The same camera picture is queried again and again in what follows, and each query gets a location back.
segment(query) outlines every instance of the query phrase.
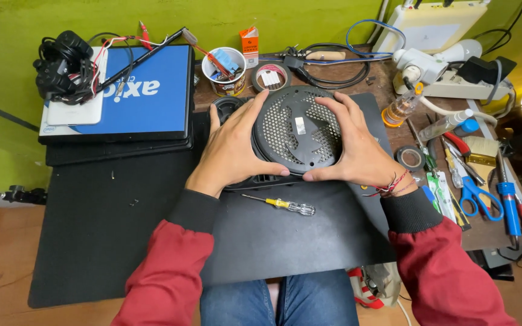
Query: perforated grille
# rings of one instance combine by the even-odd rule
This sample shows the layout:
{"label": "perforated grille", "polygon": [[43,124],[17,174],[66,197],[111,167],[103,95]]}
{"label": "perforated grille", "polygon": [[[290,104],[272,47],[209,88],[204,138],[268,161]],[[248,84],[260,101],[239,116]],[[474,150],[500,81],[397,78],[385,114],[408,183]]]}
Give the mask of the perforated grille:
{"label": "perforated grille", "polygon": [[314,151],[314,154],[321,154],[321,159],[318,163],[324,162],[332,156],[337,156],[342,133],[339,129],[339,124],[335,115],[325,106],[319,105],[315,102],[315,97],[320,96],[319,94],[306,92],[311,97],[306,97],[304,100],[311,103],[311,108],[306,111],[306,115],[316,120],[322,120],[328,122],[327,126],[323,126],[320,129],[314,131],[311,134],[311,138],[321,144],[321,148]]}
{"label": "perforated grille", "polygon": [[269,147],[277,153],[281,158],[290,162],[303,164],[296,159],[289,150],[287,145],[292,149],[296,149],[298,141],[294,135],[290,135],[293,130],[291,122],[291,109],[286,107],[282,110],[281,103],[287,95],[283,95],[271,104],[263,118],[263,137],[269,144]]}

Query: bottle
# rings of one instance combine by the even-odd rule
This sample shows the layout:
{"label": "bottle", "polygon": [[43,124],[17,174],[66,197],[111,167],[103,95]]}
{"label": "bottle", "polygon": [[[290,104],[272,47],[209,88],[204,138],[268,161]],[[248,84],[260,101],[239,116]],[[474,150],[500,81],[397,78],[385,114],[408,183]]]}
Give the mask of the bottle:
{"label": "bottle", "polygon": [[473,111],[469,108],[463,111],[458,111],[455,114],[445,115],[442,119],[432,123],[418,133],[420,141],[425,142],[434,137],[438,137],[447,131],[453,130],[460,122],[463,122],[472,116]]}
{"label": "bottle", "polygon": [[467,137],[479,128],[479,123],[474,119],[467,119],[454,128],[453,133],[458,137]]}
{"label": "bottle", "polygon": [[422,83],[418,83],[415,89],[410,89],[394,102],[382,110],[382,121],[390,128],[396,128],[414,112],[422,94]]}

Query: blue soldering iron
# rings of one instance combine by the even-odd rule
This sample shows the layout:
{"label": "blue soldering iron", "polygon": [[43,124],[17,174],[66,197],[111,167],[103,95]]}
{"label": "blue soldering iron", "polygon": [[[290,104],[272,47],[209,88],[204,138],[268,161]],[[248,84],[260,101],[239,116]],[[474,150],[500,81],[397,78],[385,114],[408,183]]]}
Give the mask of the blue soldering iron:
{"label": "blue soldering iron", "polygon": [[521,235],[521,225],[518,221],[517,204],[515,203],[515,188],[514,183],[507,181],[507,173],[504,168],[504,159],[501,150],[498,153],[499,166],[501,167],[501,181],[497,184],[497,190],[503,197],[504,214],[506,215],[507,227],[511,239],[514,244],[518,243],[518,238]]}

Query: hand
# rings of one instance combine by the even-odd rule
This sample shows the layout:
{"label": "hand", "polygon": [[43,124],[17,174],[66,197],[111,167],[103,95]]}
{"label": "hand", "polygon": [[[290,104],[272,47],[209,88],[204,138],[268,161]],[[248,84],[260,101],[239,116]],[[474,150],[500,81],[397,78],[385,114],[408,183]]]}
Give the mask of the hand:
{"label": "hand", "polygon": [[251,147],[251,129],[269,90],[243,104],[221,126],[217,108],[211,104],[211,134],[201,161],[188,177],[186,189],[219,198],[229,184],[258,174],[288,176],[289,169],[279,163],[258,159]]}
{"label": "hand", "polygon": [[[364,113],[348,95],[335,92],[335,101],[328,97],[316,97],[315,102],[333,112],[342,132],[343,151],[335,165],[316,168],[303,175],[305,181],[342,180],[365,186],[386,187],[406,170],[394,161],[368,131]],[[400,190],[410,184],[412,176],[406,174],[396,186]],[[416,185],[402,191],[416,190]]]}

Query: green wall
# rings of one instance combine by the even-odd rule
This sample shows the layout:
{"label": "green wall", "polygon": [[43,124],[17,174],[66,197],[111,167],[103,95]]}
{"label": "green wall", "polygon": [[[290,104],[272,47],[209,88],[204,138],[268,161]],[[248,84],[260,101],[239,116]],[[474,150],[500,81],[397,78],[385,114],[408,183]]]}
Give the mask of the green wall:
{"label": "green wall", "polygon": [[[343,43],[348,27],[360,19],[377,17],[381,3],[382,0],[251,4],[214,0],[0,0],[0,109],[39,125],[42,100],[34,85],[31,63],[37,58],[42,37],[56,37],[67,29],[83,38],[101,31],[138,34],[138,19],[142,19],[153,41],[186,26],[199,38],[200,46],[210,49],[239,48],[238,32],[255,25],[260,33],[260,51],[276,52],[296,44]],[[401,3],[391,0],[387,17]],[[520,3],[521,0],[494,0],[468,35],[507,27]],[[363,43],[372,30],[373,25],[356,28],[350,41]],[[483,38],[482,42],[488,45],[489,38]],[[518,62],[511,80],[521,95],[522,19],[513,30],[511,43],[487,58],[496,55]],[[0,118],[0,150],[8,153],[0,152],[0,164],[22,167],[25,171],[0,173],[0,190],[20,181],[26,183],[26,179],[37,181],[35,186],[47,185],[49,169],[37,164],[44,161],[45,147],[37,143],[35,132]]]}

